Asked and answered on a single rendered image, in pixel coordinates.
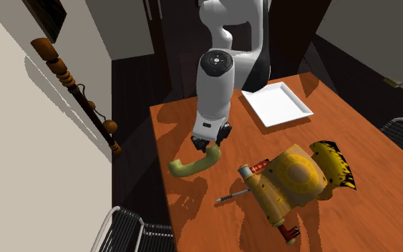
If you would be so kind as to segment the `small olive wall plate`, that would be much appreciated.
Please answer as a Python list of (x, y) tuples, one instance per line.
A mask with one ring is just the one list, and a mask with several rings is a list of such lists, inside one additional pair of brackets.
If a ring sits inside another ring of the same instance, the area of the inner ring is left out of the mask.
[(383, 79), (383, 81), (386, 82), (387, 84), (391, 85), (394, 88), (398, 88), (403, 85), (402, 81), (399, 81), (398, 79), (395, 79), (393, 77), (385, 77)]

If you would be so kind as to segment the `turned wooden pole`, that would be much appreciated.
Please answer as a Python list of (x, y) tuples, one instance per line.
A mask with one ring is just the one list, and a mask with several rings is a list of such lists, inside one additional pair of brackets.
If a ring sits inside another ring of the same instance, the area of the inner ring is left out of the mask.
[(117, 131), (117, 123), (113, 120), (108, 120), (104, 115), (100, 114), (96, 110), (95, 103), (86, 98), (84, 93), (86, 87), (83, 84), (76, 83), (75, 78), (71, 75), (63, 60), (59, 57), (59, 54), (53, 47), (52, 43), (47, 38), (40, 37), (33, 39), (30, 44), (42, 60), (45, 61), (50, 71), (76, 99), (85, 114), (106, 140), (112, 154), (121, 155), (122, 148), (112, 137), (112, 134)]

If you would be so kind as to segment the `white square plate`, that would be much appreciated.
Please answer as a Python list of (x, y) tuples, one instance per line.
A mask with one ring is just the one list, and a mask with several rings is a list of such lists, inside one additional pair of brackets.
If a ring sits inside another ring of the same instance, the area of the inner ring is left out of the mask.
[(284, 82), (267, 84), (257, 92), (241, 92), (265, 127), (314, 114)]

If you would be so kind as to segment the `red wrench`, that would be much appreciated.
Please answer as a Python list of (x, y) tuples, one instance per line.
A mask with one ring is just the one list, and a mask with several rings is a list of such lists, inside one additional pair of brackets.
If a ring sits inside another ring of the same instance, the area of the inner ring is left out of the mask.
[(283, 217), (291, 210), (291, 207), (286, 205), (286, 199), (282, 197), (280, 190), (274, 186), (267, 175), (263, 174), (268, 164), (269, 159), (265, 159), (249, 167), (252, 181), (247, 179), (251, 183), (248, 187), (265, 213), (268, 222), (277, 227), (286, 244), (291, 245), (300, 230), (296, 226), (288, 230), (283, 224), (285, 221)]

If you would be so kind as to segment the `dark wall picture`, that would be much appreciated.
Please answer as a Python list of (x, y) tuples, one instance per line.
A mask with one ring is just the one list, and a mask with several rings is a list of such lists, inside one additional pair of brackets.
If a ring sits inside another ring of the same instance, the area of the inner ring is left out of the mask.
[(57, 41), (67, 17), (60, 0), (22, 0), (52, 44)]

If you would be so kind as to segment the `orange-brown wooden table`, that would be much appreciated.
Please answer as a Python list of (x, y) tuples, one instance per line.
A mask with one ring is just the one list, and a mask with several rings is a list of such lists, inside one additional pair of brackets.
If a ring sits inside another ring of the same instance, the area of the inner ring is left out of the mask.
[[(196, 98), (150, 108), (178, 252), (403, 252), (403, 150), (312, 74), (284, 82), (312, 116), (265, 127), (235, 91), (233, 129), (220, 146), (220, 160), (186, 178), (173, 177), (167, 165), (175, 159), (190, 163), (202, 155), (190, 139)], [(291, 211), (286, 226), (301, 229), (293, 245), (285, 244), (250, 193), (215, 202), (246, 189), (238, 173), (241, 165), (318, 140), (338, 145), (356, 188), (336, 189), (328, 201)]]

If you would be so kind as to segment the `green curved telephone handset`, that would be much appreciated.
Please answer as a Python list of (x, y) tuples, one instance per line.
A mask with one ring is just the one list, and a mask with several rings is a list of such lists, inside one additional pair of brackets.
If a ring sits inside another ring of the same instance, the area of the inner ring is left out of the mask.
[(213, 145), (206, 149), (205, 156), (199, 160), (184, 165), (177, 159), (169, 162), (167, 166), (174, 177), (184, 178), (214, 166), (220, 157), (220, 148), (218, 145)]

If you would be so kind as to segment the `yellow toy with round dial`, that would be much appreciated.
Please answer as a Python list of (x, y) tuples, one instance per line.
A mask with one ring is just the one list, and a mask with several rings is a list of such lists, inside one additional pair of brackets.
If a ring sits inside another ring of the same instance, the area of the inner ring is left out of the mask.
[(296, 207), (330, 199), (336, 188), (356, 188), (350, 167), (335, 142), (320, 140), (309, 148), (312, 155), (294, 144), (271, 161), (238, 168), (272, 226), (281, 226)]

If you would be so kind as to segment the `grey and black pen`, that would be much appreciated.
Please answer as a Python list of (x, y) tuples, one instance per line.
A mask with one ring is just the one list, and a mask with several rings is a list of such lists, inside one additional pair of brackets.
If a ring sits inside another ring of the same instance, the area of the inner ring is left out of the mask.
[(224, 200), (227, 200), (227, 199), (236, 197), (236, 196), (238, 196), (238, 195), (243, 195), (243, 194), (248, 193), (248, 192), (250, 192), (250, 191), (251, 191), (250, 189), (246, 189), (246, 190), (239, 191), (239, 192), (237, 192), (237, 193), (232, 193), (232, 194), (230, 194), (230, 195), (223, 196), (222, 198), (219, 198), (219, 199), (215, 200), (215, 202), (216, 202), (216, 203), (219, 203), (219, 202), (222, 202), (222, 201), (224, 201)]

